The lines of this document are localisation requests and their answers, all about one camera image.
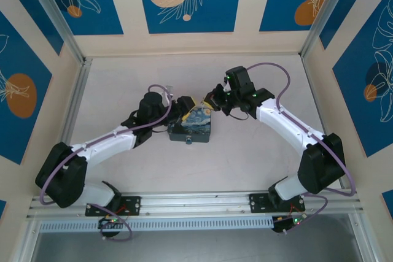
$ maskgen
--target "white table surface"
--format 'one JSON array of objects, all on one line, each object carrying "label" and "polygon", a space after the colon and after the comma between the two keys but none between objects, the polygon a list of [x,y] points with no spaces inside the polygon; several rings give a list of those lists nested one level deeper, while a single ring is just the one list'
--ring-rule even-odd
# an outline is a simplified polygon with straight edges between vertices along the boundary
[{"label": "white table surface", "polygon": [[[138,108],[150,84],[173,86],[174,97],[197,101],[222,83],[225,71],[271,61],[284,66],[292,83],[281,103],[311,127],[322,130],[316,106],[298,55],[166,55],[93,60],[71,143],[96,138],[116,128]],[[250,71],[256,89],[276,96],[286,84],[279,69]],[[244,116],[236,110],[233,115]],[[238,121],[212,114],[207,144],[169,140],[154,134],[131,151],[95,167],[87,180],[108,181],[127,192],[251,191],[297,171],[300,156],[274,130],[251,117]]]}]

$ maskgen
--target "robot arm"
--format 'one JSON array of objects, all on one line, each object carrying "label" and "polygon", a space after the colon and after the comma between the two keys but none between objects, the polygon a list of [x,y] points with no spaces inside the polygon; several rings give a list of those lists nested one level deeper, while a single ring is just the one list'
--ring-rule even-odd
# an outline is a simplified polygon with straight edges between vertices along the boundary
[{"label": "robot arm", "polygon": [[224,86],[218,84],[206,95],[203,102],[215,111],[221,110],[225,115],[239,107],[254,119],[276,130],[301,156],[298,172],[269,188],[269,199],[275,208],[280,208],[286,201],[300,194],[317,194],[344,175],[342,168],[311,135],[323,141],[344,162],[341,139],[335,134],[326,136],[304,124],[282,105],[277,104],[274,95],[268,90],[255,90],[244,67],[227,71]]},{"label": "robot arm", "polygon": [[[164,107],[160,94],[148,92],[139,103],[138,111],[132,112],[115,130],[83,144],[56,144],[36,177],[36,185],[43,188],[50,174],[60,163],[77,152],[55,174],[46,193],[61,208],[72,204],[91,203],[116,211],[120,205],[120,192],[107,182],[85,183],[86,175],[96,165],[117,153],[143,144],[152,136],[153,128],[184,119],[194,107],[195,103],[191,97],[181,96],[177,101],[172,101],[168,110],[169,106]],[[155,124],[154,122],[164,114],[168,114],[167,117]]]}]

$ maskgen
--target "small box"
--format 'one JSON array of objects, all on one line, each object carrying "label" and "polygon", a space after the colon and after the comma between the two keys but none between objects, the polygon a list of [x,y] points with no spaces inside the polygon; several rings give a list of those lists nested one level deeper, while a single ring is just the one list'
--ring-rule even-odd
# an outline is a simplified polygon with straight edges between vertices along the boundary
[{"label": "small box", "polygon": [[171,141],[209,142],[211,130],[211,109],[196,107],[191,114],[182,122],[168,126],[169,139]]}]

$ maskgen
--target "white floor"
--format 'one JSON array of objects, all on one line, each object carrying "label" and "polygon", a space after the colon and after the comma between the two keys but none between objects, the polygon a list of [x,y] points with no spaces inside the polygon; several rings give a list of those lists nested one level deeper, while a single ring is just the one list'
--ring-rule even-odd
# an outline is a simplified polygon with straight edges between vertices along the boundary
[{"label": "white floor", "polygon": [[[77,117],[72,144],[88,141],[116,128],[150,84],[171,85],[174,97],[197,101],[222,83],[235,66],[271,61],[284,66],[292,83],[281,103],[315,129],[322,130],[303,65],[298,55],[166,55],[94,59]],[[286,77],[271,66],[250,72],[255,87],[276,96]],[[244,116],[240,111],[234,115]],[[237,121],[213,113],[208,144],[172,142],[154,134],[140,147],[97,166],[88,180],[106,180],[120,191],[250,191],[270,185],[297,171],[300,157],[274,130],[253,120]]]}]

